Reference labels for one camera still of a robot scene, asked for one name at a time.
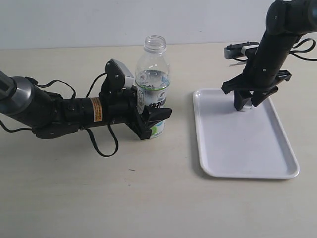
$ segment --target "bottle label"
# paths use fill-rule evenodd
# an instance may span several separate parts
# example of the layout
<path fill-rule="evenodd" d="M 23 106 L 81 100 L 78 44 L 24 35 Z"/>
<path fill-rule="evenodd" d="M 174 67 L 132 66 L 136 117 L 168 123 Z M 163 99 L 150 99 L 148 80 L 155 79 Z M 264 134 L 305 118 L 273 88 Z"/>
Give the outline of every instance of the bottle label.
<path fill-rule="evenodd" d="M 161 90 L 149 90 L 142 88 L 137 85 L 138 90 L 138 111 L 141 114 L 143 112 L 144 106 L 149 106 L 152 108 L 163 108 L 166 102 L 167 88 Z M 165 121 L 161 121 L 151 128 L 152 135 L 151 138 L 158 137 L 163 133 L 165 126 Z"/>

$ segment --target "tray rim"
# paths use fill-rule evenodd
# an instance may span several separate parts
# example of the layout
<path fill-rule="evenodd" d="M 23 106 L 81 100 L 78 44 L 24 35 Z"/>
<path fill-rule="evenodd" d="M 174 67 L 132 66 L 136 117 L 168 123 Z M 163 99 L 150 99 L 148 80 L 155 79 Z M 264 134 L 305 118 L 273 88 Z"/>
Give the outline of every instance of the tray rim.
<path fill-rule="evenodd" d="M 204 161 L 202 159 L 202 151 L 201 151 L 201 137 L 199 136 L 199 127 L 200 127 L 200 120 L 198 119 L 198 111 L 199 111 L 199 108 L 198 108 L 198 103 L 197 103 L 197 97 L 196 95 L 202 91 L 202 90 L 209 90 L 209 91 L 221 91 L 221 89 L 218 89 L 218 88 L 201 88 L 201 89 L 198 89 L 196 90 L 194 93 L 193 93 L 193 104 L 194 104 L 194 117 L 195 117 L 195 126 L 196 126 L 196 137 L 197 137 L 197 143 L 198 143 L 198 154 L 199 154 L 199 161 L 200 161 L 200 165 L 202 167 L 202 169 L 204 170 L 204 172 L 212 177 L 215 177 L 215 178 L 236 178 L 236 179 L 293 179 L 295 177 L 298 176 L 298 174 L 300 173 L 300 166 L 299 166 L 299 163 L 297 161 L 297 158 L 296 158 L 296 155 L 293 151 L 293 148 L 291 146 L 291 143 L 288 139 L 288 136 L 286 134 L 286 131 L 282 125 L 282 122 L 278 116 L 278 113 L 276 111 L 276 108 L 273 104 L 273 101 L 270 97 L 267 98 L 267 101 L 268 101 L 268 104 L 269 106 L 271 107 L 273 113 L 274 113 L 274 116 L 277 120 L 277 123 L 278 123 L 278 126 L 280 127 L 280 130 L 282 132 L 282 135 L 286 141 L 286 144 L 287 144 L 287 147 L 288 147 L 288 150 L 290 151 L 291 153 L 291 156 L 292 156 L 292 159 L 295 163 L 295 166 L 296 166 L 296 170 L 294 173 L 292 174 L 289 174 L 289 175 L 284 175 L 284 176 L 266 176 L 266 177 L 263 177 L 263 176 L 250 176 L 250 175 L 218 175 L 216 173 L 211 173 L 210 170 L 206 167 L 206 165 L 204 164 Z"/>

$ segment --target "orange label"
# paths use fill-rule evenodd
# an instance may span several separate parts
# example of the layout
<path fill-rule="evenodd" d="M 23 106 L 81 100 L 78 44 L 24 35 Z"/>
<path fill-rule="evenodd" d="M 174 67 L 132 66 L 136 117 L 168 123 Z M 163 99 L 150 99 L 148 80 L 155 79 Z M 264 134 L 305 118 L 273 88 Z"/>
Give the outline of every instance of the orange label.
<path fill-rule="evenodd" d="M 99 98 L 91 98 L 94 108 L 94 122 L 103 121 L 103 108 Z"/>

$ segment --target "bottle cap opening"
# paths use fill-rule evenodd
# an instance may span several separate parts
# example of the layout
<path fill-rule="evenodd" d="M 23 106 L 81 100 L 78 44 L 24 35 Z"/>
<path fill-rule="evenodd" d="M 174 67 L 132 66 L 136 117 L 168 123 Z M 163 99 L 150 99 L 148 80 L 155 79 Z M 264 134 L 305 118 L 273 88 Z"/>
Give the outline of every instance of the bottle cap opening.
<path fill-rule="evenodd" d="M 149 53 L 160 54 L 166 51 L 166 41 L 162 36 L 148 36 L 144 42 L 144 50 Z"/>

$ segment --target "white wall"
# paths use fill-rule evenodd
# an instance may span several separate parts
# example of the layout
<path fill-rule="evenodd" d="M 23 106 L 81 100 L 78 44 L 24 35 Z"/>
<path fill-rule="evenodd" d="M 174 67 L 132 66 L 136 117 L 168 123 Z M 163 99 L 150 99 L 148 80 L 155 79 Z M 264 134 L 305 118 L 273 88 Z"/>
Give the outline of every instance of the white wall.
<path fill-rule="evenodd" d="M 0 49 L 259 40 L 273 0 L 1 0 Z"/>

